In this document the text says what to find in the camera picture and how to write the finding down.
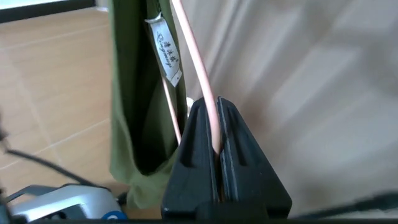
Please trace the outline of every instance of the beige curtain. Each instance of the beige curtain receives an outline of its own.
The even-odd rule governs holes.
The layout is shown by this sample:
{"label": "beige curtain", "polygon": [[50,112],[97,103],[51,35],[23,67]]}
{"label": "beige curtain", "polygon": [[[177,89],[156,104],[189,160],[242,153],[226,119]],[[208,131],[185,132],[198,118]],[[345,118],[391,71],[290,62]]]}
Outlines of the beige curtain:
{"label": "beige curtain", "polygon": [[293,214],[398,189],[398,1],[183,4],[216,95],[240,110]]}

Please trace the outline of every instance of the green bag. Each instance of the green bag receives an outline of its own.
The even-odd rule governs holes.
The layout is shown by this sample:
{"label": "green bag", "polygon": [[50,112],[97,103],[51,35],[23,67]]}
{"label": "green bag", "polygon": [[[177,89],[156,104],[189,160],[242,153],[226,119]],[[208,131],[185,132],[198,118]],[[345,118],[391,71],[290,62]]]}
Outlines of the green bag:
{"label": "green bag", "polygon": [[[144,19],[161,11],[178,49],[177,34],[169,0],[113,0],[109,10],[114,40],[110,171],[130,186],[127,205],[147,208],[162,198],[177,140],[162,86],[163,68]],[[187,119],[184,79],[175,88],[168,85],[182,132]]]}

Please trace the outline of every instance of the green fabric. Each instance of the green fabric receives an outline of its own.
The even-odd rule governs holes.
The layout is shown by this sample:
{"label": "green fabric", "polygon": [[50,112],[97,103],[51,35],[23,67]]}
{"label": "green fabric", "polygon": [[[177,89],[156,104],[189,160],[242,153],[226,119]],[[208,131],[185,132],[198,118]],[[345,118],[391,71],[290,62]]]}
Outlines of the green fabric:
{"label": "green fabric", "polygon": [[[146,208],[162,198],[177,140],[153,37],[144,19],[154,18],[161,10],[178,47],[177,34],[169,0],[111,2],[114,71],[110,171],[116,180],[130,186],[127,205]],[[182,132],[187,118],[183,78],[176,88],[169,84],[169,92]]]}

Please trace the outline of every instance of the pink cord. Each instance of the pink cord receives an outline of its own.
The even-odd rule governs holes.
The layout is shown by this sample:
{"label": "pink cord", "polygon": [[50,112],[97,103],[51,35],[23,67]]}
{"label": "pink cord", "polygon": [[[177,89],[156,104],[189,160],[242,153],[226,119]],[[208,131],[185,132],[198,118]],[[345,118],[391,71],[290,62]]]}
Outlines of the pink cord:
{"label": "pink cord", "polygon": [[174,5],[177,18],[180,22],[185,40],[187,41],[188,50],[191,54],[195,70],[197,71],[199,84],[203,93],[203,97],[205,99],[207,113],[210,121],[211,145],[213,146],[213,150],[216,152],[216,154],[219,155],[221,152],[220,121],[218,120],[216,103],[214,101],[213,93],[211,92],[206,68],[203,64],[203,60],[200,57],[198,46],[195,37],[193,36],[193,32],[188,22],[188,18],[182,6],[181,0],[172,0],[172,3]]}
{"label": "pink cord", "polygon": [[171,115],[172,121],[173,121],[173,127],[174,127],[175,136],[177,137],[178,145],[180,145],[181,132],[180,132],[180,128],[178,127],[178,121],[177,121],[177,117],[175,115],[172,99],[170,97],[169,88],[167,87],[166,80],[164,80],[163,76],[162,76],[162,83],[163,83],[164,93],[166,94],[167,104],[169,105],[170,115]]}

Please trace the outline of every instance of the white label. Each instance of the white label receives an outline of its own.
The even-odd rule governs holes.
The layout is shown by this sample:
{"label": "white label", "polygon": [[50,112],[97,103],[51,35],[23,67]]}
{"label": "white label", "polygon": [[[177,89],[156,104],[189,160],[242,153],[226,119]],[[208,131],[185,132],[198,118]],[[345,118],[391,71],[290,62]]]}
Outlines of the white label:
{"label": "white label", "polygon": [[166,20],[159,14],[155,19],[146,19],[152,29],[157,54],[162,63],[166,78],[176,87],[181,79],[180,56],[175,46]]}

